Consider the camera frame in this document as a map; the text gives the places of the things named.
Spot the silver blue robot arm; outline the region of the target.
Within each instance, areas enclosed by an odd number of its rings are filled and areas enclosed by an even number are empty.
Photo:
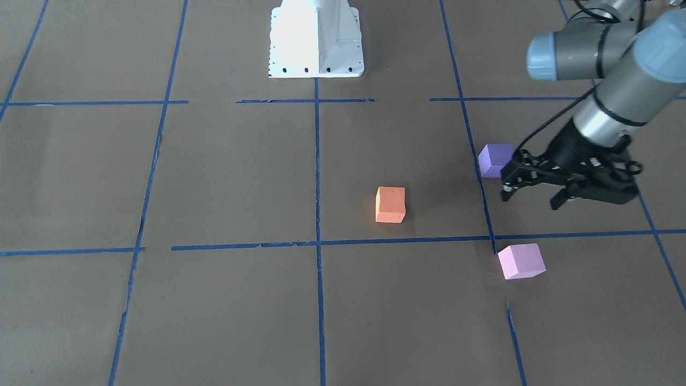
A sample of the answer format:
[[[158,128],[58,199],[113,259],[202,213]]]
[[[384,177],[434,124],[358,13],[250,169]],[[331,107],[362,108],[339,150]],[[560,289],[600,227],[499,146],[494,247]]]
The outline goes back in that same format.
[[[644,1],[578,4],[563,29],[534,37],[527,70],[535,80],[597,80],[546,150],[522,145],[501,171],[501,200],[524,187],[561,190],[550,207],[583,198],[626,204],[643,167],[628,152],[636,134],[684,91],[684,9],[645,20]]]

